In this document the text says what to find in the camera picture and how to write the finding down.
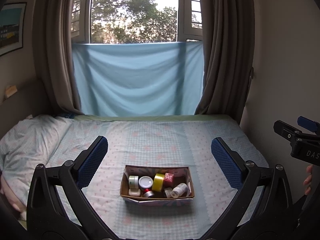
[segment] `textured blue pad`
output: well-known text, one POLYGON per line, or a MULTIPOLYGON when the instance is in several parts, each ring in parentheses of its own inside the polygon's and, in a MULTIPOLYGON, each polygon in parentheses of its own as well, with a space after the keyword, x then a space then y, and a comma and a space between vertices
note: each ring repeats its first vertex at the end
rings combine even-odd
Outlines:
POLYGON ((77 185, 80 189, 89 186, 91 179, 96 173, 107 151, 108 141, 103 137, 89 153, 88 157, 78 170, 77 185))
POLYGON ((318 130, 318 126, 317 126, 316 122, 309 120, 303 116, 300 116, 298 118, 297 123, 299 126, 307 129, 310 132, 317 132, 317 130, 318 130))
POLYGON ((243 185, 241 170, 217 139, 212 140, 211 152, 224 176, 226 176, 230 186, 238 190, 241 189, 243 185))

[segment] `bolt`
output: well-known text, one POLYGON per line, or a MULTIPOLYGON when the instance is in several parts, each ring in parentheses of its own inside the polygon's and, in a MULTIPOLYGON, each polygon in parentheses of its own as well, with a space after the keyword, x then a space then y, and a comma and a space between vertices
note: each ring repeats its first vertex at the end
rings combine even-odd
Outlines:
POLYGON ((283 166, 280 165, 280 164, 278 164, 278 165, 276 166, 276 168, 277 168, 279 171, 282 171, 282 170, 283 170, 283 166))
POLYGON ((254 162, 253 161, 247 161, 245 164, 250 168, 252 168, 254 166, 254 162))
POLYGON ((36 169, 37 170, 41 170, 43 168, 43 164, 38 164, 37 166, 36 166, 36 169))
POLYGON ((67 160, 67 161, 65 161, 65 163, 64 163, 64 165, 67 166, 67 167, 71 166, 72 164, 73 164, 73 161, 72 161, 72 160, 67 160))

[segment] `yellow tape roll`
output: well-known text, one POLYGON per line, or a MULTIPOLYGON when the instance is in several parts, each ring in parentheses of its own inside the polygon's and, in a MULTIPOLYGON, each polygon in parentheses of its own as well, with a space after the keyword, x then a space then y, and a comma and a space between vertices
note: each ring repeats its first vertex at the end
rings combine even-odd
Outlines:
POLYGON ((161 192, 164 174, 157 173, 153 179, 152 191, 161 192))

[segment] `brown curtain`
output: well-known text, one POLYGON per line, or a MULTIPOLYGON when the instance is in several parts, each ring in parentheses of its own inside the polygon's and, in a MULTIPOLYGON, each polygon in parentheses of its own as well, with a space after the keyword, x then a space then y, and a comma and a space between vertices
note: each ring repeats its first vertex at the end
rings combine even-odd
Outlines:
POLYGON ((81 114, 74 79, 70 21, 73 0, 36 0, 32 46, 37 77, 56 112, 81 114))
POLYGON ((227 114, 240 123, 254 50, 253 0, 200 0, 204 90, 196 114, 227 114))

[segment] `framed picture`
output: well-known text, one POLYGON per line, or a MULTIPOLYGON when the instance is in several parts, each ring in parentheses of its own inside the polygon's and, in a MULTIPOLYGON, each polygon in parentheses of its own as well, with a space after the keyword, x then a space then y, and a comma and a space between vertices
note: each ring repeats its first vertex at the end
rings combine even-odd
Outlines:
POLYGON ((0 11, 0 56, 23 47, 23 19, 26 4, 5 4, 0 11))

